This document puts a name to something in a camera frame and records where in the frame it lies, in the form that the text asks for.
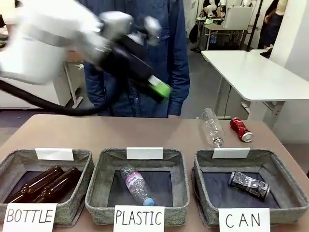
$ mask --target bottle label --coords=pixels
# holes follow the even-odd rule
[[[132,173],[126,178],[126,186],[128,189],[134,185],[137,180],[143,180],[143,177],[139,173]]]

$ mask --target denim shirt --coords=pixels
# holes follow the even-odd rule
[[[160,104],[139,93],[128,81],[128,91],[102,116],[162,117],[179,116],[190,87],[183,0],[79,0],[99,15],[105,11],[121,11],[134,18],[141,26],[146,16],[159,20],[162,31],[158,46],[146,45],[147,60],[154,75],[169,84],[169,99]],[[115,90],[115,79],[106,72],[97,71],[90,63],[84,64],[87,94],[95,107],[102,105]]]

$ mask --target black can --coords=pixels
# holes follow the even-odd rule
[[[228,185],[246,191],[261,200],[264,200],[270,191],[269,184],[240,172],[233,172],[231,174]]]

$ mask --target paper sign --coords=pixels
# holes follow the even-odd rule
[[[240,148],[215,148],[213,152],[213,159],[222,159],[222,158],[247,158],[249,154],[249,147],[240,147]]]
[[[10,203],[5,213],[3,232],[51,232],[56,206],[56,203]]]
[[[126,149],[128,160],[160,160],[163,159],[162,147],[128,147]]]
[[[74,161],[72,148],[36,148],[39,160],[68,160]]]
[[[116,205],[114,232],[163,232],[164,207]]]
[[[268,208],[219,209],[220,232],[270,232]]]

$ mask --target can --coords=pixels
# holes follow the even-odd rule
[[[228,185],[246,191],[261,200],[264,200],[270,191],[268,183],[251,178],[241,172],[233,172]]]
[[[238,117],[235,117],[230,121],[230,126],[234,131],[236,131],[240,140],[246,143],[253,140],[253,133],[248,130],[243,121]]]

